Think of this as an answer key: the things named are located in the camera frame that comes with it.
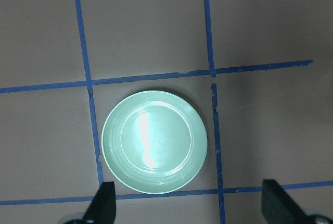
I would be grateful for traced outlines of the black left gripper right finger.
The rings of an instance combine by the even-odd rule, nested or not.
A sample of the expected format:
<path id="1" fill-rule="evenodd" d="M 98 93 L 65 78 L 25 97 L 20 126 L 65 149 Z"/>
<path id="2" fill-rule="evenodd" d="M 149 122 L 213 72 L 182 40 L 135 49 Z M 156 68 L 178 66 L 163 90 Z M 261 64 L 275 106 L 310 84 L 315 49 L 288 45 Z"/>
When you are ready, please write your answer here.
<path id="1" fill-rule="evenodd" d="M 270 224 L 316 223 L 316 216 L 307 215 L 273 179 L 262 181 L 261 211 Z"/>

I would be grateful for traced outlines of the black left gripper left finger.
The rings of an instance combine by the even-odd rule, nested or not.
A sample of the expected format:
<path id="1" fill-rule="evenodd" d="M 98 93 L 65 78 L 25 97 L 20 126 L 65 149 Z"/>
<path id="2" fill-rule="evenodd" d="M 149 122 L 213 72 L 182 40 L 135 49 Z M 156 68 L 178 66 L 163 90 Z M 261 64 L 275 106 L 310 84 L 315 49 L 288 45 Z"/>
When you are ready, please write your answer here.
<path id="1" fill-rule="evenodd" d="M 114 182 L 103 182 L 83 215 L 83 223 L 110 223 L 116 218 Z"/>

